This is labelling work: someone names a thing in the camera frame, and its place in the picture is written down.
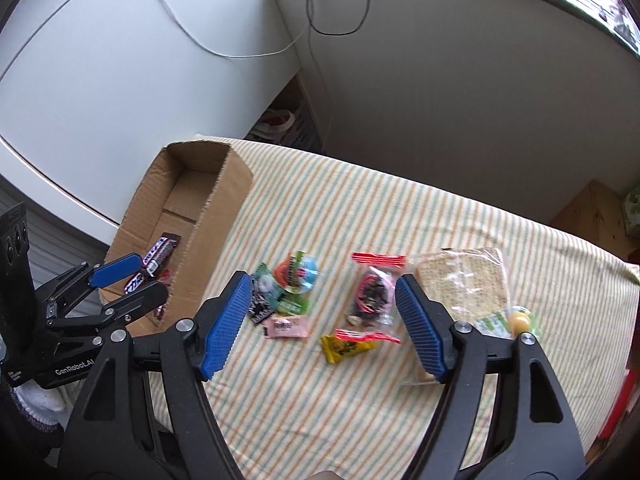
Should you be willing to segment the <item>white gloved hand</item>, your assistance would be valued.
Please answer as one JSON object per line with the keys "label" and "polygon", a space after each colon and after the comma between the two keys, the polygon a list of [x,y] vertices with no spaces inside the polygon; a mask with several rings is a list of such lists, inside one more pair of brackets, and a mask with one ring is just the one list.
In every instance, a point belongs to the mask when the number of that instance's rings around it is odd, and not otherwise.
{"label": "white gloved hand", "polygon": [[12,396],[38,429],[65,429],[68,406],[58,389],[43,389],[33,380],[13,389]]}

